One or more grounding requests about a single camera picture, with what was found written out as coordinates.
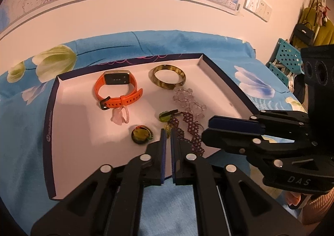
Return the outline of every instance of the smartwatch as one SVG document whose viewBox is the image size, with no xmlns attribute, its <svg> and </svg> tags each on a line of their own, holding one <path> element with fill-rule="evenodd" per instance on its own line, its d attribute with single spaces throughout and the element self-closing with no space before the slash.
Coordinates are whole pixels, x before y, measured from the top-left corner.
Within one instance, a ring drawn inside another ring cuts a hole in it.
<svg viewBox="0 0 334 236">
<path fill-rule="evenodd" d="M 120 84 L 132 84 L 134 89 L 126 96 L 120 96 L 119 98 L 106 97 L 103 98 L 99 95 L 99 90 L 103 85 L 120 85 Z M 137 82 L 135 77 L 127 70 L 114 70 L 106 71 L 96 81 L 94 85 L 94 92 L 96 98 L 100 102 L 102 110 L 108 110 L 112 108 L 120 108 L 122 106 L 128 106 L 136 102 L 143 94 L 143 89 L 137 91 Z"/>
</svg>

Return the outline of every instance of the tortoiseshell bangle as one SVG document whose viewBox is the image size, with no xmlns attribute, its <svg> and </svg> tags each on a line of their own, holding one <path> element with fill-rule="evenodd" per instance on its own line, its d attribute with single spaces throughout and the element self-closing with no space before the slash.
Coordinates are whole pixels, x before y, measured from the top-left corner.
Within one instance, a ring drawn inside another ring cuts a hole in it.
<svg viewBox="0 0 334 236">
<path fill-rule="evenodd" d="M 171 70 L 174 71 L 176 73 L 178 73 L 178 75 L 182 78 L 182 81 L 179 83 L 166 83 L 163 82 L 161 80 L 159 80 L 156 76 L 155 73 L 157 73 L 160 70 Z M 157 86 L 164 88 L 164 89 L 170 89 L 173 90 L 175 87 L 178 86 L 183 86 L 184 83 L 186 82 L 186 74 L 178 67 L 173 66 L 173 65 L 159 65 L 155 68 L 153 68 L 150 72 L 152 72 L 152 74 L 150 75 L 150 80 Z"/>
</svg>

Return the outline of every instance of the electrical outlet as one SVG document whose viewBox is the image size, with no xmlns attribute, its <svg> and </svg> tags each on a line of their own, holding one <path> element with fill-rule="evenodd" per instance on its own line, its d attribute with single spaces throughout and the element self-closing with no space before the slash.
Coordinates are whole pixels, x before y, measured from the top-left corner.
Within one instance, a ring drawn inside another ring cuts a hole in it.
<svg viewBox="0 0 334 236">
<path fill-rule="evenodd" d="M 259 1 L 260 0 L 246 0 L 244 7 L 252 13 L 255 13 Z"/>
<path fill-rule="evenodd" d="M 265 10 L 264 15 L 263 15 L 263 20 L 264 21 L 266 21 L 266 22 L 269 21 L 272 11 L 273 11 L 272 8 L 269 5 L 267 5 L 266 10 Z"/>
<path fill-rule="evenodd" d="M 267 4 L 265 3 L 264 0 L 260 0 L 258 3 L 258 7 L 256 8 L 255 14 L 258 15 L 259 17 L 263 18 L 263 15 L 266 11 L 266 6 Z"/>
</svg>

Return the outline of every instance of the watch face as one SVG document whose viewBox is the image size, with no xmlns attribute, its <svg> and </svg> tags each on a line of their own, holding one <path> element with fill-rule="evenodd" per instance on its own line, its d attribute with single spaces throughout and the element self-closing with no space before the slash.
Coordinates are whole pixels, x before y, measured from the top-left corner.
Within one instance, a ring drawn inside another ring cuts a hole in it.
<svg viewBox="0 0 334 236">
<path fill-rule="evenodd" d="M 129 84 L 129 73 L 110 73 L 105 74 L 106 85 Z"/>
</svg>

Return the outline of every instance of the perforated basket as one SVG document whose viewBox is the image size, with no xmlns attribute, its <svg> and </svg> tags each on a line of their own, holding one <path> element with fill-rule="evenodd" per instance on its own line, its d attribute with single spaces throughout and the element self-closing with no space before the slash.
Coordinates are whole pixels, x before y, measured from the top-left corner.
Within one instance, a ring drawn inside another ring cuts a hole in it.
<svg viewBox="0 0 334 236">
<path fill-rule="evenodd" d="M 271 62 L 269 63 L 269 70 L 275 74 L 281 82 L 284 83 L 286 87 L 289 85 L 289 79 L 287 76 L 284 75 L 284 73 L 279 70 L 276 66 L 274 66 Z"/>
<path fill-rule="evenodd" d="M 281 38 L 278 40 L 278 44 L 276 59 L 293 74 L 304 74 L 300 52 Z"/>
</svg>

